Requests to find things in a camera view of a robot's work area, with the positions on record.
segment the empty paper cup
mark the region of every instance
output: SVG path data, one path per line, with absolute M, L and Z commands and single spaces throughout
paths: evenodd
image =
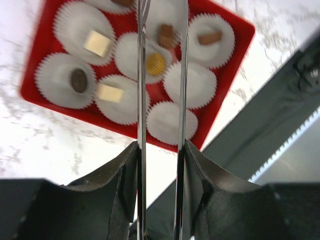
M 219 31 L 221 39 L 215 43 L 201 45 L 198 36 Z M 208 68 L 225 65 L 235 50 L 235 34 L 231 25 L 220 15 L 202 13 L 195 16 L 188 28 L 190 62 L 199 63 Z
M 103 66 L 112 59 L 114 29 L 102 12 L 89 4 L 66 2 L 56 14 L 53 32 L 68 53 L 89 64 Z
M 138 83 L 125 76 L 108 75 L 99 84 L 122 90 L 119 101 L 103 100 L 97 95 L 95 103 L 103 115 L 121 125 L 132 125 L 138 121 Z M 150 106 L 150 97 L 146 92 L 146 109 Z
M 159 54 L 164 60 L 164 69 L 157 75 L 152 75 L 146 71 L 146 83 L 155 84 L 161 81 L 168 67 L 172 63 L 171 53 L 160 47 L 156 43 L 146 40 L 145 56 L 148 57 L 153 54 Z M 119 71 L 130 79 L 138 80 L 138 34 L 135 32 L 123 34 L 117 42 L 115 47 L 115 64 Z
M 74 70 L 85 74 L 86 84 L 82 93 L 77 92 L 72 84 Z M 42 60 L 35 71 L 35 83 L 49 102 L 70 109 L 89 106 L 96 91 L 94 70 L 81 59 L 66 53 L 54 53 Z
M 165 73 L 163 85 L 174 103 L 180 102 L 181 62 L 173 64 Z M 186 107 L 197 109 L 207 105 L 216 94 L 216 75 L 197 63 L 189 63 L 186 85 Z
M 146 118 L 146 127 L 150 135 L 159 141 L 178 145 L 179 143 L 179 105 L 163 101 L 154 105 Z M 191 139 L 198 128 L 198 119 L 194 113 L 186 110 L 185 139 Z

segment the dark chocolate oval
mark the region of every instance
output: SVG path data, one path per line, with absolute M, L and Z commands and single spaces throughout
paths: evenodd
M 77 93 L 84 93 L 88 87 L 88 79 L 85 71 L 77 68 L 71 73 L 71 87 Z

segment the white chocolate square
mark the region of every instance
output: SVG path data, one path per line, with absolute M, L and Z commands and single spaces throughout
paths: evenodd
M 121 102 L 124 91 L 113 86 L 99 83 L 95 94 L 101 100 L 118 104 Z
M 91 30 L 83 47 L 90 52 L 99 55 L 100 57 L 104 57 L 111 44 L 112 41 L 109 38 L 94 30 Z

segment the red tray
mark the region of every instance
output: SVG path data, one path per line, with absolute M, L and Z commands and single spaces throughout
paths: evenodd
M 136 139 L 136 124 L 130 126 L 116 124 L 104 117 L 94 103 L 82 110 L 64 108 L 50 103 L 38 91 L 34 78 L 34 73 L 38 64 L 48 54 L 66 52 L 64 51 L 62 45 L 55 38 L 52 31 L 55 14 L 58 8 L 65 2 L 67 2 L 67 0 L 46 0 L 44 2 L 42 16 L 39 20 L 33 47 L 31 49 L 31 54 L 29 56 L 20 89 L 21 96 L 26 101 L 33 104 Z M 214 99 L 206 107 L 198 109 L 194 112 L 198 118 L 199 125 L 198 130 L 191 141 L 198 149 L 200 149 L 226 97 L 226 94 L 245 56 L 249 44 L 254 37 L 255 27 L 251 23 L 209 0 L 189 0 L 189 6 L 191 18 L 200 13 L 221 15 L 232 26 L 235 35 L 235 50 L 232 58 L 224 67 L 214 70 L 214 73 L 217 77 L 217 90 Z M 119 38 L 123 33 L 129 31 L 138 31 L 135 12 L 122 16 L 106 12 L 103 13 L 112 24 L 117 38 Z M 181 51 L 179 46 L 175 49 L 175 52 L 178 60 L 181 60 Z M 116 68 L 114 60 L 107 66 L 94 66 L 93 69 L 95 70 L 97 79 L 109 74 L 121 74 Z M 158 84 L 147 85 L 146 89 L 150 94 L 152 105 L 159 101 L 170 101 L 164 90 L 162 82 L 159 82 Z M 152 137 L 148 132 L 146 141 L 150 144 L 167 150 L 175 152 L 177 151 L 177 146 L 160 142 Z

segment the metal tongs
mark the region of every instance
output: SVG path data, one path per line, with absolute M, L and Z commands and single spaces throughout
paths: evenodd
M 138 163 L 137 163 L 137 240 L 147 240 L 146 221 L 146 21 L 151 0 L 138 0 Z M 181 79 L 179 103 L 179 144 L 177 155 L 177 175 L 175 194 L 175 217 L 173 240 L 182 240 L 183 198 L 185 172 L 185 132 L 186 132 L 186 95 L 188 72 L 188 0 L 181 1 L 183 6 L 183 29 L 181 41 Z

